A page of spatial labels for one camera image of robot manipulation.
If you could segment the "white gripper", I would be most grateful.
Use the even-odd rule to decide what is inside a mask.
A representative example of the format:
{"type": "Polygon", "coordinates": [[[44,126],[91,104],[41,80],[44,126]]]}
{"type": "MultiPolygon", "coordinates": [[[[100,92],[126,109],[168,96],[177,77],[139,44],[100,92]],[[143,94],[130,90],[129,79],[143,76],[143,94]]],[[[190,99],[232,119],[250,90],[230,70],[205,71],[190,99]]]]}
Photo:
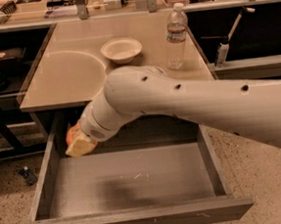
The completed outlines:
{"type": "Polygon", "coordinates": [[[66,154],[70,157],[82,157],[94,151],[97,142],[106,142],[114,137],[127,123],[136,119],[137,115],[116,111],[100,93],[90,102],[79,120],[81,130],[67,138],[66,154]]]}

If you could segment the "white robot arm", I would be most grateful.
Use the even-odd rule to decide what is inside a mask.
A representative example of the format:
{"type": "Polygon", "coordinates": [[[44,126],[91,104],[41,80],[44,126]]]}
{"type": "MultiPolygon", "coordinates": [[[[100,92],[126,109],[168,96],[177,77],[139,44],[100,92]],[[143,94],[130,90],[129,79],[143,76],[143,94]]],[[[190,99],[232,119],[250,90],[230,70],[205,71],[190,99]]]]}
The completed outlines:
{"type": "Polygon", "coordinates": [[[169,115],[281,149],[281,80],[181,80],[158,67],[118,67],[68,130],[67,154],[85,156],[141,115],[169,115]]]}

